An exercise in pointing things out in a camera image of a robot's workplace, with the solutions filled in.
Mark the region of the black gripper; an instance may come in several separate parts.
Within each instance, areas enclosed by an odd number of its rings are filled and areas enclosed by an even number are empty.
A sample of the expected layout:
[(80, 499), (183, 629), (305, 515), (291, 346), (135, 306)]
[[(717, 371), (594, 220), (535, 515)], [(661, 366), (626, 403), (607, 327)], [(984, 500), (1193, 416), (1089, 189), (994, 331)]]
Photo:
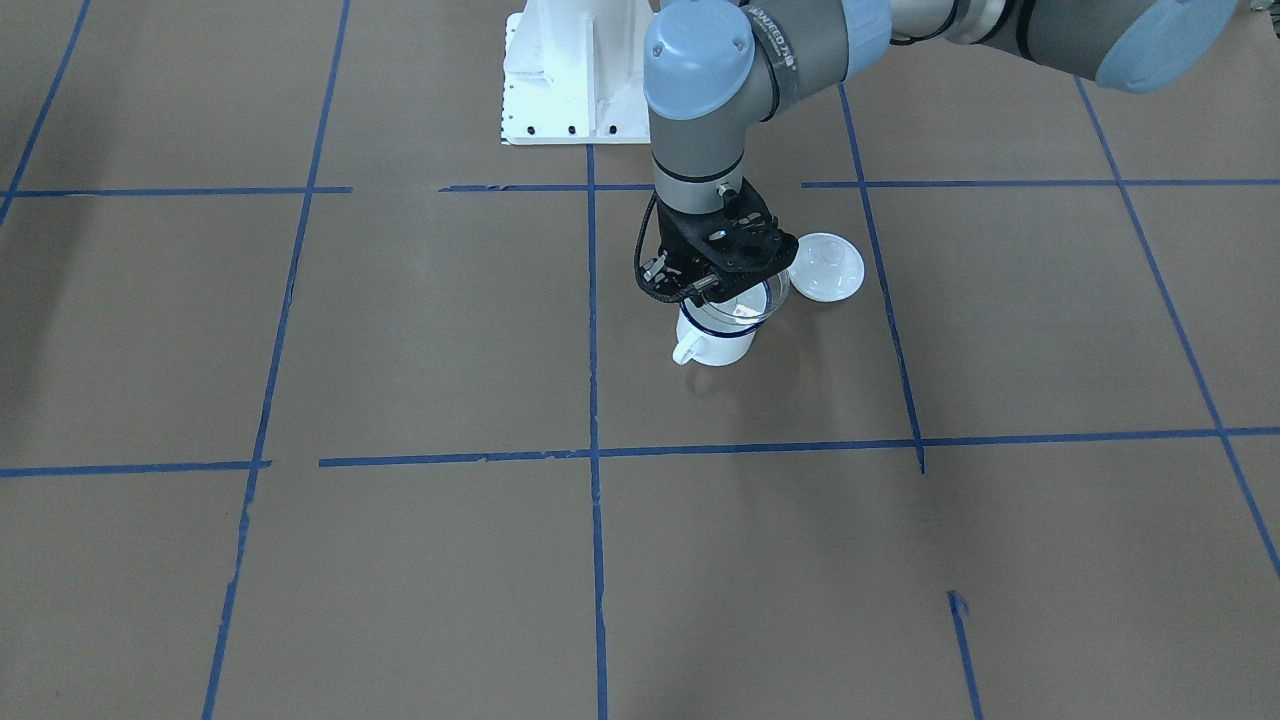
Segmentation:
[(653, 192), (641, 240), (653, 213), (660, 242), (657, 256), (640, 264), (640, 291), (663, 304), (726, 302), (786, 272), (797, 255), (797, 238), (746, 179), (722, 196), (721, 209), (703, 214), (676, 210)]

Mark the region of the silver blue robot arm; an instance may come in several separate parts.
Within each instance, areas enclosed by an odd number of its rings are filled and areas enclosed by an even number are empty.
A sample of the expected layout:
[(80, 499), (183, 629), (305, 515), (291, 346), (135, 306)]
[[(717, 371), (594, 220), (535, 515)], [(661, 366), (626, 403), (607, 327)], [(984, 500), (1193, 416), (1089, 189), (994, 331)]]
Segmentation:
[(1216, 42), (1233, 1), (666, 1), (643, 41), (658, 220), (640, 291), (718, 304), (783, 273), (799, 242), (745, 179), (748, 131), (873, 67), (945, 38), (1148, 94)]

